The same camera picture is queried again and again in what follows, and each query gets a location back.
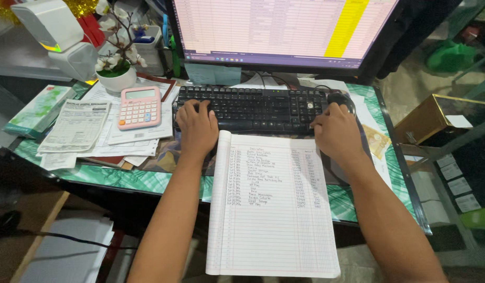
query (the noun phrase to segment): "keyboard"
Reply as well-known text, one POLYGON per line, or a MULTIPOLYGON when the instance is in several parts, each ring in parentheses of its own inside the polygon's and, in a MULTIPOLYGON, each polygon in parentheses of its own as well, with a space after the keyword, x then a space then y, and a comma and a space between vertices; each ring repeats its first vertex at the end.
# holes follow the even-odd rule
POLYGON ((314 134, 309 123, 328 106, 323 91, 181 87, 174 113, 190 99, 211 101, 220 130, 267 134, 314 134))

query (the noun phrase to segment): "flower pot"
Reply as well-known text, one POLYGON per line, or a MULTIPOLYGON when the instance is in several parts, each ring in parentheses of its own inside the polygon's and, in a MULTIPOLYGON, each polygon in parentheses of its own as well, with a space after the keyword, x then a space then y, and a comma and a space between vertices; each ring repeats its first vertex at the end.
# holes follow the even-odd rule
POLYGON ((133 67, 130 67, 125 74, 114 78, 102 77, 97 72, 96 74, 102 86, 114 92, 132 88, 136 84, 137 79, 136 70, 133 67))

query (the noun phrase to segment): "pink calculator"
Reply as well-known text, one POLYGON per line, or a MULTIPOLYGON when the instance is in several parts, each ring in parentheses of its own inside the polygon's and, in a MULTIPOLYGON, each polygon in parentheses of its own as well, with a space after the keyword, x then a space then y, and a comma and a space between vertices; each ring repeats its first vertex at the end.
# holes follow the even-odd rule
POLYGON ((129 130, 160 123, 160 89, 142 87, 121 91, 118 129, 129 130))

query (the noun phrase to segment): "yellow highlighted column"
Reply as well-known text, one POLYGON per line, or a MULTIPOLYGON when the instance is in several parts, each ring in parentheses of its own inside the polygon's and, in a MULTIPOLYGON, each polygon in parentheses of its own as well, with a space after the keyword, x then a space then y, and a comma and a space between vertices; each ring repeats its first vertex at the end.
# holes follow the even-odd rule
POLYGON ((340 58, 346 51, 347 45, 353 36, 354 30, 365 12, 369 0, 347 0, 328 47, 325 57, 340 58))

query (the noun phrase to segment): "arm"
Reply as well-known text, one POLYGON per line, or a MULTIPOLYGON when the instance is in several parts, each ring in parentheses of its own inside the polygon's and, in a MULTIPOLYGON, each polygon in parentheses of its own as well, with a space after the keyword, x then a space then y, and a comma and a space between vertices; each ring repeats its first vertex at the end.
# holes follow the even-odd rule
POLYGON ((333 103, 311 126, 321 151, 346 173, 361 231, 386 279, 447 282, 424 233, 363 151, 356 119, 347 107, 333 103))
POLYGON ((204 158, 218 139, 218 121, 203 101, 199 113, 189 100, 176 114, 182 130, 182 154, 155 209, 132 263, 127 282, 178 282, 188 255, 199 205, 204 158))

